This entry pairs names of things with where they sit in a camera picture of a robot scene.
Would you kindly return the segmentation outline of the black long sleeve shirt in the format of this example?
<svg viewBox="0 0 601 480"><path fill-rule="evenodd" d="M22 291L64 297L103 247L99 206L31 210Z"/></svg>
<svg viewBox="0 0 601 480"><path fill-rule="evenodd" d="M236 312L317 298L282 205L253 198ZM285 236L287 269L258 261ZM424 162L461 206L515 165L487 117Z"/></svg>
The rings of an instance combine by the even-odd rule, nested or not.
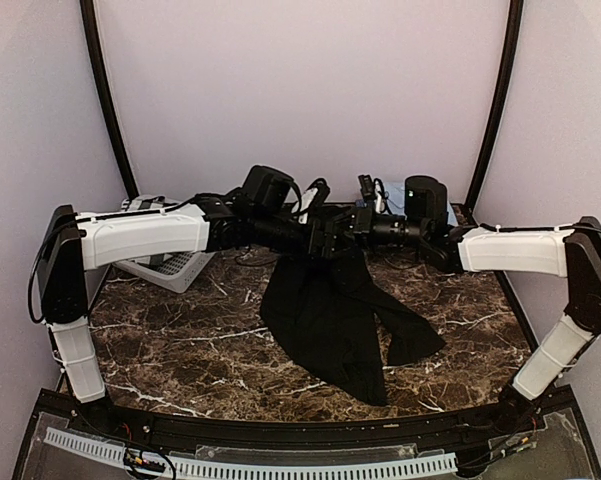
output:
<svg viewBox="0 0 601 480"><path fill-rule="evenodd" d="M281 256L260 317L297 365L373 406L388 403L385 365L411 365L446 345L374 283L359 247L334 260Z"/></svg>

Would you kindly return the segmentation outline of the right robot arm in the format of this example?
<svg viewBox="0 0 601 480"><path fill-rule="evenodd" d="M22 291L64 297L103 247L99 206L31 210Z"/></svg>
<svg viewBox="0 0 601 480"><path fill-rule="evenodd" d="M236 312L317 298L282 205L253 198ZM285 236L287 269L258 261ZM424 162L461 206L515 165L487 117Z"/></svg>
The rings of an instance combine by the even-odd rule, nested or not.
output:
<svg viewBox="0 0 601 480"><path fill-rule="evenodd" d="M508 396L490 413L501 434L529 416L527 401L554 380L601 335L601 225L594 217L549 227L437 226L354 208L327 228L328 254L360 246L413 246L426 263L446 273L525 272L566 279L568 303L554 327L510 383Z"/></svg>

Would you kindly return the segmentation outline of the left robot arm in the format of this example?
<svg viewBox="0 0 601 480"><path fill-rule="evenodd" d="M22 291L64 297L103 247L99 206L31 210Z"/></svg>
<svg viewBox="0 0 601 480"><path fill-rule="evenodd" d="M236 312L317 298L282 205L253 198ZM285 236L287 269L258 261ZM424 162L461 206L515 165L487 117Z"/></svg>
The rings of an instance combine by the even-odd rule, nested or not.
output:
<svg viewBox="0 0 601 480"><path fill-rule="evenodd" d="M317 193L296 207L257 201L237 188L198 194L179 204L111 213L57 207L31 267L27 308L49 329L81 417L100 436L121 427L120 412L104 399L107 388L89 331L85 274L118 261L166 253L214 253L258 245L282 253L318 254L312 244L325 209Z"/></svg>

